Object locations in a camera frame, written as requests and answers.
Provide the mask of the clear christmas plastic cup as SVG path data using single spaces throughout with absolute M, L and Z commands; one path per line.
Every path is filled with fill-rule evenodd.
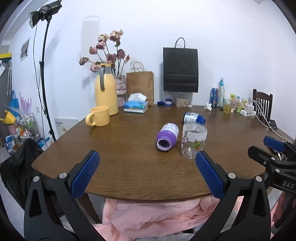
M 203 149 L 208 129 L 198 123 L 185 123 L 183 125 L 181 150 L 187 159 L 194 159 L 196 154 Z

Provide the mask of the black plastic bag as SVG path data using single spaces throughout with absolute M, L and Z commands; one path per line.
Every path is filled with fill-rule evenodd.
M 1 179 L 15 201 L 25 209 L 30 185 L 34 177 L 46 178 L 32 168 L 32 163 L 43 153 L 41 147 L 31 138 L 1 163 Z

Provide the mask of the dark wooden chair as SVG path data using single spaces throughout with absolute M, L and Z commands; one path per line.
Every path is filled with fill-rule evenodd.
M 253 90 L 253 105 L 257 117 L 265 123 L 270 122 L 271 110 L 273 104 L 273 95 Z

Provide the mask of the white power strip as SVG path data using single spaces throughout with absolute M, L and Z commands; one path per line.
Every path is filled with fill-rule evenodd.
M 252 103 L 245 104 L 244 108 L 240 110 L 240 114 L 243 116 L 255 116 L 254 105 Z

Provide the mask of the colourful snack packets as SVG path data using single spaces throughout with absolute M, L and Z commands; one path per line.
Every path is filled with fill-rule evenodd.
M 230 103 L 232 106 L 233 111 L 240 113 L 242 109 L 244 109 L 247 100 L 237 96 L 235 94 L 230 94 Z

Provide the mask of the glass of yellow drink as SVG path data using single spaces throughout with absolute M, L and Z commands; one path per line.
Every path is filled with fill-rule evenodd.
M 225 99 L 224 106 L 223 106 L 223 112 L 227 113 L 227 114 L 230 114 L 231 110 L 232 110 L 231 100 L 230 99 Z

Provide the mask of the crumpled white tissue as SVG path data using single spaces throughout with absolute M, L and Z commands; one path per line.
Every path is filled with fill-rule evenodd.
M 204 106 L 204 109 L 205 109 L 205 110 L 208 110 L 208 111 L 211 111 L 211 110 L 212 110 L 212 104 L 207 102 L 207 103 L 205 104 L 205 106 Z

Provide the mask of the blue soda can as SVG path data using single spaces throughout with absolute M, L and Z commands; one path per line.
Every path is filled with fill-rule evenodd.
M 218 103 L 218 89 L 217 88 L 211 89 L 209 103 L 211 104 L 212 108 L 215 108 L 217 106 L 217 103 Z

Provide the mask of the clear glass bottle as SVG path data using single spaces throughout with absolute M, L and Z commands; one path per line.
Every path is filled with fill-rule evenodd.
M 219 88 L 218 88 L 218 103 L 217 107 L 223 107 L 223 100 L 224 100 L 225 88 L 224 88 L 224 78 L 220 79 Z

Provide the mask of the pink cloth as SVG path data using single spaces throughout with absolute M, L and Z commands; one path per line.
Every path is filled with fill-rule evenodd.
M 106 199 L 102 223 L 93 225 L 105 240 L 162 237 L 206 222 L 219 199 L 213 196 L 161 203 Z

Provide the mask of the blue white bottle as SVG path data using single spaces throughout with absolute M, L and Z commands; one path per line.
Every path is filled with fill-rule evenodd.
M 184 115 L 183 122 L 184 123 L 198 123 L 198 124 L 204 126 L 206 123 L 206 119 L 198 113 L 187 111 Z

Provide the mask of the purple white bottle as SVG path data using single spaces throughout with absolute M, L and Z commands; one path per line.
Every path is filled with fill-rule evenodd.
M 166 123 L 157 135 L 156 145 L 160 151 L 169 151 L 177 142 L 179 128 L 174 123 Z

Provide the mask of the clear container with grains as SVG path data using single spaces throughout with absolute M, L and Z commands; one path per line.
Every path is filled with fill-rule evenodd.
M 191 105 L 192 93 L 177 92 L 175 98 L 175 106 L 178 108 L 187 108 Z

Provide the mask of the yellow ceramic mug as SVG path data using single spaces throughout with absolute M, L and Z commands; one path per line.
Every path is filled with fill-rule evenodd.
M 88 126 L 106 126 L 110 123 L 109 107 L 97 106 L 90 110 L 85 118 Z

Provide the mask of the purple white small jar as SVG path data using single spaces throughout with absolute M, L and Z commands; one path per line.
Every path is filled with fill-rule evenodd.
M 165 106 L 172 106 L 172 105 L 173 105 L 173 101 L 171 98 L 165 99 Z

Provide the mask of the yellow thermos jug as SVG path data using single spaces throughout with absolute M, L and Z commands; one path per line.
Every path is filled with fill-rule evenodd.
M 100 64 L 95 80 L 96 105 L 109 107 L 110 116 L 118 114 L 117 87 L 111 67 L 112 63 Z

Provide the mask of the black paper bag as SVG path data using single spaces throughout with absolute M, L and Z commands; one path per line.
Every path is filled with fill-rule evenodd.
M 164 91 L 197 93 L 199 91 L 198 50 L 174 46 L 163 48 Z

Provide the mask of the blue tissue box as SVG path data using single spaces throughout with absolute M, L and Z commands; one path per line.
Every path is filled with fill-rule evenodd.
M 128 113 L 145 113 L 148 110 L 149 103 L 147 97 L 142 93 L 133 93 L 129 96 L 128 101 L 123 106 L 124 112 Z

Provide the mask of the pink knitted vase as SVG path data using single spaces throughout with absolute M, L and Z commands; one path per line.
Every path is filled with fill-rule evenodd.
M 126 78 L 125 76 L 115 76 L 117 104 L 123 107 L 127 99 Z

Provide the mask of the brown paper bag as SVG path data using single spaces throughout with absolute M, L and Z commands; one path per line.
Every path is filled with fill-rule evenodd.
M 141 93 L 147 97 L 149 106 L 154 105 L 154 73 L 145 71 L 144 65 L 138 61 L 130 63 L 131 72 L 126 73 L 127 94 Z

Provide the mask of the dried pink flower bouquet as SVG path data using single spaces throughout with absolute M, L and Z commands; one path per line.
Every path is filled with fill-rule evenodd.
M 80 57 L 79 65 L 90 63 L 90 71 L 98 73 L 103 63 L 111 64 L 111 71 L 114 76 L 121 76 L 130 56 L 123 49 L 120 49 L 123 30 L 113 30 L 110 34 L 100 34 L 95 46 L 89 47 L 89 54 L 97 57 L 92 61 L 88 57 Z

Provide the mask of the studio light on stand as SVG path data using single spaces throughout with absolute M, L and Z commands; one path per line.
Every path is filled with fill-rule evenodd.
M 34 71 L 35 71 L 35 77 L 36 77 L 38 96 L 39 96 L 39 101 L 40 101 L 40 106 L 42 111 L 41 117 L 42 117 L 43 135 L 45 138 L 44 121 L 43 121 L 43 117 L 45 117 L 49 125 L 49 135 L 51 136 L 54 142 L 56 141 L 56 136 L 55 136 L 51 119 L 49 116 L 47 98 L 46 98 L 46 88 L 45 88 L 45 49 L 46 49 L 48 29 L 49 29 L 50 22 L 52 20 L 52 16 L 58 13 L 62 8 L 61 2 L 62 1 L 54 1 L 52 3 L 43 5 L 42 7 L 40 7 L 38 11 L 30 12 L 28 17 L 30 27 L 32 29 L 34 27 L 36 28 L 34 39 L 33 39 L 33 61 L 34 61 Z M 35 41 L 36 41 L 36 34 L 37 34 L 37 24 L 40 21 L 46 21 L 47 25 L 46 25 L 46 30 L 44 34 L 41 60 L 39 61 L 40 73 L 39 73 L 39 77 L 37 77 L 37 68 L 36 68 L 36 61 L 35 61 Z

